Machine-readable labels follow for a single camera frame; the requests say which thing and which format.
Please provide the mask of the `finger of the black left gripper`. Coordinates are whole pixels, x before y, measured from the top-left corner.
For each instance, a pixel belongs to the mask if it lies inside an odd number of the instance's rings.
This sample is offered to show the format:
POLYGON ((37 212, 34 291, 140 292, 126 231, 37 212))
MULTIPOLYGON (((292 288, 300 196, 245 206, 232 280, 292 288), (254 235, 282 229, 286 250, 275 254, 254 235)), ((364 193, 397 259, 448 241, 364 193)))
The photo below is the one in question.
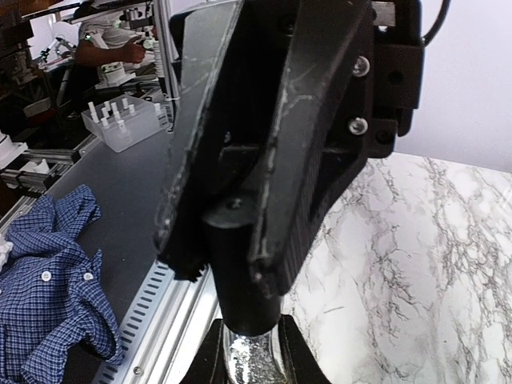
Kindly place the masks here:
POLYGON ((196 280, 206 266, 200 216, 214 195, 224 143, 230 45, 242 1, 215 2, 176 15, 183 21, 181 97, 155 215, 157 260, 177 280, 196 280))

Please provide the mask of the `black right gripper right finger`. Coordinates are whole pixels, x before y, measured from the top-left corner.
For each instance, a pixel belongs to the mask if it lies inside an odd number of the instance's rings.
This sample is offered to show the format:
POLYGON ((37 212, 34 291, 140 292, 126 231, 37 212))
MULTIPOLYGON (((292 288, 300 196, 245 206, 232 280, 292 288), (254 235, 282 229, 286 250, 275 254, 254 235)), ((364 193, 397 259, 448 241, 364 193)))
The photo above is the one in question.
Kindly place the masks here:
POLYGON ((281 315, 278 338, 288 383, 330 384, 291 315, 281 315))

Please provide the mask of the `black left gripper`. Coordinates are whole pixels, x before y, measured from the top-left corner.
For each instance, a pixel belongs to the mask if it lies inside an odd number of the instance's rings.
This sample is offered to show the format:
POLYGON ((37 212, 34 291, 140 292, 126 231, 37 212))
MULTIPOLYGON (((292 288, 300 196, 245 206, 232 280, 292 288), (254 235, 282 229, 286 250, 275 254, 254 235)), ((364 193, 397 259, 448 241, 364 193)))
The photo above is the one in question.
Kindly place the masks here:
POLYGON ((326 212, 370 158, 410 132, 422 88, 419 1, 302 1, 279 84, 248 255, 268 296, 286 294, 326 212), (359 58, 374 76, 354 75, 359 58))

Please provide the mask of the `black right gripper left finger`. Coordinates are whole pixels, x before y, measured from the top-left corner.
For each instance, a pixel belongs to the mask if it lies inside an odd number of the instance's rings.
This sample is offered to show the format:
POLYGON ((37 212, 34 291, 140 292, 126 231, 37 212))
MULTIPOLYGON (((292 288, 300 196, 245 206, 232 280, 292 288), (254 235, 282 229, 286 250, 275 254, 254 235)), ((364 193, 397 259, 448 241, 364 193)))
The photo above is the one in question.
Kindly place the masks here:
POLYGON ((184 384, 223 384, 223 321, 212 322, 190 368, 184 376, 184 384))

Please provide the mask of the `black nail polish cap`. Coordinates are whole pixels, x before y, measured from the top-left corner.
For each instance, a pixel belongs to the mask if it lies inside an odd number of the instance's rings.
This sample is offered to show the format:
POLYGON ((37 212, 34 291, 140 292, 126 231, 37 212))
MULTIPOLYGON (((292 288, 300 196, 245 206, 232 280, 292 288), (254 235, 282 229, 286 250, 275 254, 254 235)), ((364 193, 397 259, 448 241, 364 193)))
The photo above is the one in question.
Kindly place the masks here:
POLYGON ((280 297, 265 295, 250 276, 247 254, 255 222, 252 194, 224 198, 202 216, 224 323, 234 333, 250 337, 272 330, 281 315, 280 297))

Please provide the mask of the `blue checkered sleeve forearm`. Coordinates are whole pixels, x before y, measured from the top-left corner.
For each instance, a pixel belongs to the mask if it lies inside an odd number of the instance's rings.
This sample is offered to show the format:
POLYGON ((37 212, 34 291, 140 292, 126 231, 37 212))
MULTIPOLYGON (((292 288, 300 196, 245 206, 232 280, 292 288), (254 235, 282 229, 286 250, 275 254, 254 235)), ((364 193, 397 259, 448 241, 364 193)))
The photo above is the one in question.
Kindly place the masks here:
POLYGON ((60 383, 68 353, 87 345, 119 366, 118 321, 101 287, 102 252, 89 257, 78 237, 101 217, 93 191, 80 185, 59 200, 40 197, 12 221, 13 246, 1 272, 1 381, 60 383))

